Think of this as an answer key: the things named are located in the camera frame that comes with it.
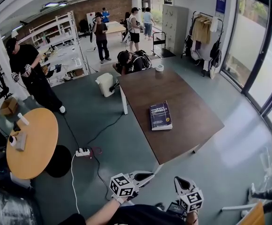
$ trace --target book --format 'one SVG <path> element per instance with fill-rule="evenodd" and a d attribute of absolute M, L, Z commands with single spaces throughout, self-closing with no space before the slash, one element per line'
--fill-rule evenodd
<path fill-rule="evenodd" d="M 167 101 L 150 106 L 150 118 L 152 131 L 173 128 Z"/>

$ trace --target extension cord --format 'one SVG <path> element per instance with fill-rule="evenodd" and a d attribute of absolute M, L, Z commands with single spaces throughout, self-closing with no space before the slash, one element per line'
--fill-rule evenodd
<path fill-rule="evenodd" d="M 88 157 L 88 156 L 90 156 L 90 150 L 89 149 L 82 149 L 82 148 L 80 148 L 79 149 L 80 151 L 76 151 L 76 157 Z"/>

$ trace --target orange round table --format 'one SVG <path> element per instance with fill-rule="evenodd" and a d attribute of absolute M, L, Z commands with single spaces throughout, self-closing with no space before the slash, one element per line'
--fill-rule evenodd
<path fill-rule="evenodd" d="M 24 117 L 29 121 L 25 125 L 17 122 L 20 132 L 27 134 L 24 151 L 17 151 L 7 143 L 7 162 L 14 176 L 20 179 L 32 179 L 43 172 L 50 162 L 58 140 L 58 122 L 55 115 L 46 108 L 29 111 Z"/>

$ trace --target white trash can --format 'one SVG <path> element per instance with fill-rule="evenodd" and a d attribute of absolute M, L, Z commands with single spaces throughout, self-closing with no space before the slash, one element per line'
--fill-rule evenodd
<path fill-rule="evenodd" d="M 98 84 L 100 91 L 105 97 L 108 97 L 114 94 L 114 90 L 110 92 L 110 88 L 114 85 L 113 84 L 113 76 L 110 73 L 104 73 L 103 75 L 99 76 L 95 82 Z"/>

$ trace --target brick wall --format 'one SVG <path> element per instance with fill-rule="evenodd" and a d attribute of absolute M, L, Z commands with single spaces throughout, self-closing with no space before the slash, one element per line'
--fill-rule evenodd
<path fill-rule="evenodd" d="M 68 5 L 33 20 L 28 25 L 22 27 L 17 31 L 18 35 L 16 36 L 16 38 L 17 40 L 20 40 L 23 37 L 29 35 L 30 28 L 35 28 L 49 20 L 54 19 L 57 15 L 64 15 L 72 10 L 74 11 L 77 28 L 79 30 L 79 22 L 82 19 L 87 20 L 87 13 L 101 12 L 102 8 L 104 7 L 110 13 L 110 21 L 120 22 L 120 19 L 124 19 L 125 13 L 131 11 L 132 0 L 87 0 Z"/>

